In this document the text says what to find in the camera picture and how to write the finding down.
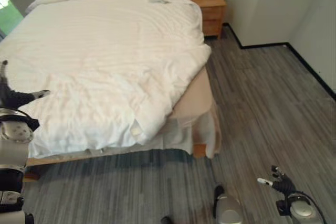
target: nightstand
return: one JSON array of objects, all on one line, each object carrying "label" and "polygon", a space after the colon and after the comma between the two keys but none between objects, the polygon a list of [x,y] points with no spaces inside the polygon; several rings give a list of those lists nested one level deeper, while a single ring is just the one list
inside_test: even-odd
[{"label": "nightstand", "polygon": [[200,6],[203,15],[204,36],[221,38],[225,0],[191,0]]}]

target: wooden bed frame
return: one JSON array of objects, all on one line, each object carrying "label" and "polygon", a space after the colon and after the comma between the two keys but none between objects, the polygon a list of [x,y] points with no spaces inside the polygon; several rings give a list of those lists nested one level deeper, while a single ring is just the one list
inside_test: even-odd
[{"label": "wooden bed frame", "polygon": [[[194,157],[204,157],[205,156],[205,144],[196,144],[194,145],[193,155]],[[46,165],[46,164],[56,164],[56,163],[63,163],[63,162],[69,162],[69,161],[75,161],[80,159],[88,159],[88,158],[94,158],[94,157],[100,157],[101,155],[97,156],[79,156],[75,158],[64,158],[64,159],[52,159],[52,158],[29,158],[27,161],[27,167],[31,166],[37,166],[37,165]],[[25,181],[35,181],[38,180],[39,176],[37,174],[27,172],[25,174]]]}]

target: black baseboard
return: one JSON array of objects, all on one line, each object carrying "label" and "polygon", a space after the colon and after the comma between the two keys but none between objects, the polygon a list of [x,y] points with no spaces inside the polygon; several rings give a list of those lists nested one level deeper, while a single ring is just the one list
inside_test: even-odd
[{"label": "black baseboard", "polygon": [[249,48],[259,48],[259,47],[273,47],[273,46],[287,46],[287,48],[293,53],[293,55],[301,62],[301,64],[315,77],[315,79],[320,83],[320,85],[326,90],[326,92],[336,101],[336,93],[331,89],[331,87],[326,84],[326,82],[319,76],[318,73],[305,61],[305,59],[294,49],[294,47],[289,42],[280,42],[280,43],[269,43],[269,44],[261,44],[261,45],[251,45],[251,46],[243,46],[240,43],[239,38],[233,31],[231,25],[229,23],[223,23],[224,26],[230,28],[231,32],[235,36],[235,39],[239,45],[240,49],[249,49]]},{"label": "black baseboard", "polygon": [[283,46],[286,44],[286,42],[278,42],[278,43],[268,43],[268,44],[259,44],[259,45],[250,45],[250,46],[243,46],[240,42],[240,40],[238,39],[235,31],[233,31],[231,25],[229,23],[223,23],[224,26],[227,26],[228,28],[230,28],[231,32],[233,33],[233,36],[235,36],[235,39],[239,45],[240,49],[249,49],[249,48],[259,48],[259,47],[273,47],[273,46]]},{"label": "black baseboard", "polygon": [[306,62],[306,60],[294,49],[294,47],[287,42],[286,46],[295,55],[295,57],[304,65],[304,67],[315,77],[315,79],[320,83],[320,85],[326,90],[326,92],[336,101],[336,93],[331,89],[331,87],[326,84],[325,81],[319,76],[318,73]]}]

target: white duvet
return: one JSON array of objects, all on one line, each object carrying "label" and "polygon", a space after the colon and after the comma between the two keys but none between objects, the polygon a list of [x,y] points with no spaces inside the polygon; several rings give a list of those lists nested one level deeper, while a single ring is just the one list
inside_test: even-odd
[{"label": "white duvet", "polygon": [[210,48],[189,0],[36,0],[0,44],[21,109],[40,120],[30,157],[145,144]]}]

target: floor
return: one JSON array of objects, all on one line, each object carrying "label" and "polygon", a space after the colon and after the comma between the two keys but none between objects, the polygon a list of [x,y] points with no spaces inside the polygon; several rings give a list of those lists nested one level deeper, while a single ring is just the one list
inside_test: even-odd
[{"label": "floor", "polygon": [[336,222],[335,102],[283,46],[240,50],[225,27],[208,39],[207,64],[223,133],[210,160],[183,151],[150,151],[51,165],[25,188],[24,209],[38,224],[215,223],[213,189],[241,202],[245,223],[291,223],[278,216],[281,195],[257,183],[279,165],[297,189]]}]

